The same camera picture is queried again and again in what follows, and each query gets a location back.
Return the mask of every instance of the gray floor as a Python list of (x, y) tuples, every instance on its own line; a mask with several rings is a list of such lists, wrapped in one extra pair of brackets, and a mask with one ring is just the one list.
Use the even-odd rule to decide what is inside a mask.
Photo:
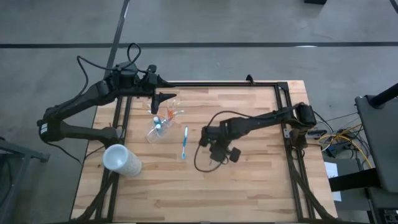
[[(110, 43), (122, 3), (1, 0), (0, 43)], [(121, 42), (398, 41), (397, 23), (388, 0), (328, 0), (323, 7), (302, 0), (131, 0)], [(0, 49), (0, 136), (51, 153), (49, 163), (29, 167), (15, 223), (60, 222), (70, 214), (81, 167), (41, 142), (36, 121), (83, 86), (79, 54), (105, 65), (109, 49)], [(119, 50), (116, 61), (125, 55)], [(249, 73), (257, 80), (304, 80), (312, 106), (328, 119), (354, 112), (356, 96), (396, 83), (396, 58), (395, 47), (147, 49), (137, 64), (158, 65), (167, 80), (242, 80)], [(86, 67), (90, 83), (104, 74)], [(68, 122), (90, 126), (94, 113), (86, 110)], [(79, 159), (86, 144), (60, 142)]]

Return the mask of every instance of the toothbrush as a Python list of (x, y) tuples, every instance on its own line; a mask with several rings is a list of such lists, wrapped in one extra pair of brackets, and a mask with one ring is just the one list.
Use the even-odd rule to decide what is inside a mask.
[(182, 143), (181, 159), (185, 159), (185, 146), (187, 145), (187, 138), (188, 138), (188, 126), (185, 127), (184, 142)]

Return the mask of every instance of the wooden tabletop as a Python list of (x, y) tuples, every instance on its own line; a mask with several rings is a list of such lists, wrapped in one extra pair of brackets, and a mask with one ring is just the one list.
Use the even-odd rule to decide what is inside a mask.
[[(288, 81), (292, 103), (308, 103), (303, 81)], [(159, 90), (176, 93), (184, 114), (164, 138), (150, 144), (145, 136), (152, 124), (147, 98), (133, 98), (126, 147), (143, 162), (137, 177), (120, 177), (114, 222), (279, 222), (296, 221), (284, 142), (280, 125), (258, 129), (235, 140), (230, 147), (242, 150), (237, 163), (230, 162), (211, 173), (195, 170), (193, 156), (201, 128), (223, 110), (259, 115), (277, 109), (270, 87), (179, 87)], [(97, 109), (94, 128), (109, 126), (116, 103)], [(159, 112), (164, 113), (166, 103)], [(217, 116), (213, 125), (233, 114)], [(188, 125), (186, 159), (181, 159), (183, 132)], [(93, 141), (87, 153), (100, 147)], [(72, 212), (78, 217), (100, 189), (104, 149), (84, 163)], [(198, 166), (209, 169), (207, 148), (198, 154)], [(322, 154), (319, 147), (305, 150), (310, 188), (320, 203), (336, 217)], [(304, 196), (300, 193), (303, 209)], [(109, 196), (105, 198), (104, 212)]]

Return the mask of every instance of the plastic cup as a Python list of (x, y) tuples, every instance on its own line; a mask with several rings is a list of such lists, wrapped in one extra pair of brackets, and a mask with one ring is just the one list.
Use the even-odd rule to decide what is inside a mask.
[(102, 159), (107, 169), (128, 177), (138, 175), (142, 168), (142, 162), (138, 157), (120, 144), (107, 148)]

